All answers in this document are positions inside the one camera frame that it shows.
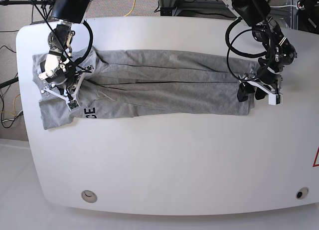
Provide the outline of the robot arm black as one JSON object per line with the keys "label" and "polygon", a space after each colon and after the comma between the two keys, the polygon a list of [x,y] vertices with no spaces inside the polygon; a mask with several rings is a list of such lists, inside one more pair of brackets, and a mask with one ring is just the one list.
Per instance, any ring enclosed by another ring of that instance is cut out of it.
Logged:
{"label": "robot arm black", "polygon": [[[229,70],[230,74],[240,82],[237,92],[239,102],[248,100],[254,94],[255,99],[268,97],[270,105],[282,102],[281,73],[286,65],[290,65],[297,58],[297,52],[280,25],[269,14],[271,7],[266,0],[222,0],[236,19],[229,25],[225,33],[225,42],[228,53],[235,53],[245,58],[256,58],[259,63],[257,70],[251,70],[242,76]],[[233,47],[230,39],[231,30],[239,23],[249,27],[253,38],[262,43],[264,51],[256,54],[241,52]]]}
{"label": "robot arm black", "polygon": [[[52,88],[56,87],[60,95],[73,100],[71,94],[77,88],[79,77],[90,70],[80,64],[88,57],[93,45],[93,32],[84,20],[92,0],[56,0],[52,9],[52,17],[59,21],[56,28],[50,29],[48,36],[49,53],[40,63],[40,80],[46,81]],[[75,32],[73,24],[84,24],[89,32],[89,44],[80,58],[72,59],[71,42]]]}

